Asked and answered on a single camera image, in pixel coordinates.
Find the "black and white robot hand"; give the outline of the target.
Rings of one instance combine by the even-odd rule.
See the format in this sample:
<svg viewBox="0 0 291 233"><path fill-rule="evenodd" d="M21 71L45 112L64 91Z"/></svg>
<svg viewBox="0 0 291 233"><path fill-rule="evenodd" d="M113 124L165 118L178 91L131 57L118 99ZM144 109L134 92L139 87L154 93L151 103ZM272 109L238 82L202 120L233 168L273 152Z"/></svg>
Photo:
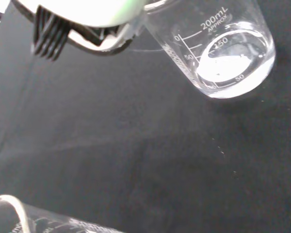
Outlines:
<svg viewBox="0 0 291 233"><path fill-rule="evenodd" d="M31 53L56 61L66 43L98 56L130 46L144 26L146 0L14 0L33 24Z"/></svg>

